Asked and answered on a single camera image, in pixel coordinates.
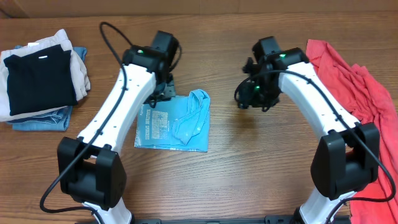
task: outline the light blue towel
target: light blue towel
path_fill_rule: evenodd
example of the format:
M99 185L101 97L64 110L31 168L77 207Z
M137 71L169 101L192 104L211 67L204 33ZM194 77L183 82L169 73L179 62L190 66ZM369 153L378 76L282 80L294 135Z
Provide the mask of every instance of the light blue towel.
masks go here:
M87 49L85 47L74 47L73 50L84 62ZM67 106L56 111L36 115L30 118L15 119L8 121L12 129L17 131L66 131L69 127L72 106Z
M210 97L203 90L142 105L137 118L135 147L207 152Z

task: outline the wooden tabletop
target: wooden tabletop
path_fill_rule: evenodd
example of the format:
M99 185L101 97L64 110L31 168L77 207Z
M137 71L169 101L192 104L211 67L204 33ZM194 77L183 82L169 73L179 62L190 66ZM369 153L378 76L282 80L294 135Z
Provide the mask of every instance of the wooden tabletop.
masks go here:
M225 16L136 16L0 20L0 50L65 29L74 46L88 49L91 91L74 107L66 132L20 132L0 124L0 223L74 223L89 212L46 214L39 208L58 174L57 146L75 138L111 91L118 65L98 25L108 21L137 45L150 45L157 30L176 36L183 47L174 71L179 95L198 88L211 96L207 153L135 149L136 125L127 135L122 160L127 172L123 199L137 218L263 217L292 214L314 188L310 164L317 140L286 96L262 113L239 110L233 92L246 78L241 67L258 39L274 35L283 49L305 50L308 39L327 40L349 63L365 65L398 100L398 14L333 12ZM122 38L108 31L119 53ZM46 206L77 206L60 188ZM347 207L344 214L349 214Z

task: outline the black folded cloth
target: black folded cloth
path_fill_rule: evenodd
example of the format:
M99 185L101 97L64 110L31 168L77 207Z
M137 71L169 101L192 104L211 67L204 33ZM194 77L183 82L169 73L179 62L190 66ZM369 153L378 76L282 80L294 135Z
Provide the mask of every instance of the black folded cloth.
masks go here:
M55 45L38 52L4 59L8 68L10 116L77 105L70 75L71 50Z

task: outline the red cloth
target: red cloth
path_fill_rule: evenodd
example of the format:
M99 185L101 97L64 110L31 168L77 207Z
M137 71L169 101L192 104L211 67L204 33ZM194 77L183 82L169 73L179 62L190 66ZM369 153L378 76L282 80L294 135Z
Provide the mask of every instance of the red cloth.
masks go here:
M379 158L398 184L398 117L389 92L366 67L350 67L328 42L308 40L307 56L336 100L361 123L373 122L377 126ZM377 181L355 197L385 198L390 193L388 178L379 168ZM388 203L353 201L350 205L353 224L398 223L398 196Z

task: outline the towel label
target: towel label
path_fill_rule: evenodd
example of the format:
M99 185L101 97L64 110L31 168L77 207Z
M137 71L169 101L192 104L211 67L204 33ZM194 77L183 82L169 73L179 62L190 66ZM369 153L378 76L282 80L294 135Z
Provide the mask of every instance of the towel label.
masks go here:
M167 112L154 110L152 112L152 139L167 139L169 121Z

